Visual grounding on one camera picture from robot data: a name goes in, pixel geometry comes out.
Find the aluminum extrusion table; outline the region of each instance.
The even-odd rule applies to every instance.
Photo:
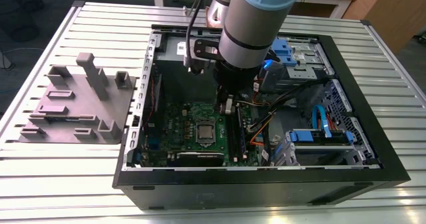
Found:
[[[289,16],[281,31],[334,38],[411,181],[334,207],[142,212],[112,188],[118,145],[20,143],[21,126],[45,92],[49,66],[92,52],[106,75],[140,76],[152,24],[186,25],[180,8],[73,6],[0,120],[0,221],[64,223],[413,223],[426,222],[426,99],[370,26],[357,20]],[[201,11],[196,25],[205,25]]]

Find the blue latch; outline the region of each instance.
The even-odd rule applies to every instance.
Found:
[[[295,142],[298,140],[298,137],[294,132],[290,132],[290,140],[291,142]]]
[[[277,55],[291,55],[291,48],[289,47],[286,40],[275,38],[271,47]]]
[[[291,55],[290,56],[283,56],[283,55],[277,55],[279,60],[281,60],[281,63],[285,65],[285,66],[295,66],[297,65],[297,61],[293,59]]]
[[[301,141],[301,142],[313,142],[314,141],[313,134],[307,130],[297,130],[295,135],[297,135],[298,141]]]
[[[355,138],[350,131],[346,131],[346,137],[347,137],[349,143],[353,144]]]

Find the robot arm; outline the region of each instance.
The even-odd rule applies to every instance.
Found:
[[[230,0],[219,37],[214,78],[227,94],[251,84],[295,0]]]

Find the orange wire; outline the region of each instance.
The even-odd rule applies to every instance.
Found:
[[[331,118],[329,117],[329,115],[326,116],[326,120],[327,120],[327,124],[330,125],[331,130],[335,130],[334,122],[333,122]]]
[[[263,143],[251,143],[251,145],[263,146]]]
[[[265,124],[262,125],[262,127],[258,129],[257,133],[254,134],[254,136],[251,137],[251,140],[250,140],[250,145],[251,144],[259,144],[258,142],[253,142],[254,138],[258,136],[258,134],[261,133],[261,131],[263,130],[266,124],[270,122],[270,120],[273,119],[273,117],[269,118],[269,120],[265,122]]]

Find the floor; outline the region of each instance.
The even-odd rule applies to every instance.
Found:
[[[38,37],[28,42],[13,42],[5,33],[0,30],[0,48],[6,51],[14,48],[29,47],[41,48],[46,46],[50,37],[64,19],[74,0],[42,0],[45,8],[34,13],[32,17],[40,29]],[[154,0],[85,0],[93,2],[125,3],[138,5],[153,5]],[[190,6],[193,0],[164,0],[166,6],[182,7]],[[405,49],[397,54],[397,57],[409,71],[413,79],[418,83],[423,92],[426,92],[426,45],[418,44],[413,39]],[[12,99],[22,85],[25,78],[33,68],[33,65],[40,57],[38,50],[18,50],[8,53],[6,58],[16,67],[6,72],[0,69],[0,117],[5,112]]]

